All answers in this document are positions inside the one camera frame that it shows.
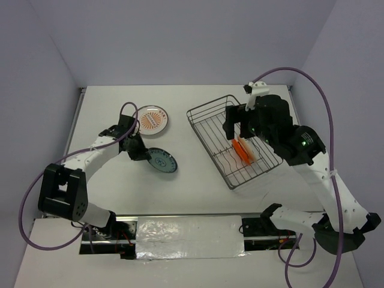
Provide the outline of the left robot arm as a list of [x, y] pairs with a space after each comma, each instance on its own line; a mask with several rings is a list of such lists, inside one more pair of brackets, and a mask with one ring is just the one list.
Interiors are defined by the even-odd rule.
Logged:
[[38, 209], [73, 222], [90, 224], [104, 239], [111, 239], [128, 226], [113, 211], [88, 201], [91, 177], [122, 152], [133, 161], [150, 160], [133, 116], [120, 115], [116, 125], [103, 130], [90, 148], [62, 164], [50, 164], [43, 172]]

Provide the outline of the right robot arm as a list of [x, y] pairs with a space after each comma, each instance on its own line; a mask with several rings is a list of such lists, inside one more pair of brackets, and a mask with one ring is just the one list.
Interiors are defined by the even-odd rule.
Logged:
[[235, 124], [240, 124], [242, 138], [258, 137], [268, 144], [301, 175], [323, 206], [323, 212], [309, 213], [271, 204], [260, 216], [266, 234], [278, 230], [306, 234], [324, 250], [336, 254], [338, 250], [346, 253], [359, 248], [365, 233], [380, 224], [379, 215], [363, 208], [331, 170], [331, 157], [317, 133], [293, 123], [286, 100], [278, 95], [258, 96], [253, 109], [246, 104], [229, 105], [225, 116], [223, 130], [227, 139], [235, 138]]

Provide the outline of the white plate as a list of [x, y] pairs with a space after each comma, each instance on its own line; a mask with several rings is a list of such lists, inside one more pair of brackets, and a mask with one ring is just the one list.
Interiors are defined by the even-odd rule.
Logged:
[[157, 105], [146, 105], [132, 115], [137, 118], [136, 133], [144, 136], [158, 136], [165, 131], [169, 124], [167, 112]]

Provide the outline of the green plate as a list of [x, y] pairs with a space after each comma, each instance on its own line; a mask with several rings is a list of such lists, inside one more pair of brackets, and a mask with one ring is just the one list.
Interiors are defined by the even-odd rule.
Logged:
[[163, 173], [174, 173], [178, 169], [175, 158], [167, 151], [161, 148], [149, 148], [150, 159], [148, 163], [155, 169]]

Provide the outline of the orange plate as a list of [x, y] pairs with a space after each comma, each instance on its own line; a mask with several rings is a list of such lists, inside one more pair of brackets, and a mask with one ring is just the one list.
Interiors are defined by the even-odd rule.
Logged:
[[237, 153], [237, 155], [240, 157], [240, 159], [248, 166], [251, 165], [251, 163], [248, 162], [248, 158], [247, 158], [247, 155], [245, 153], [245, 151], [242, 149], [241, 145], [239, 144], [239, 142], [236, 140], [236, 139], [232, 139], [231, 140], [231, 143], [232, 143], [232, 146], [235, 150], [235, 152]]

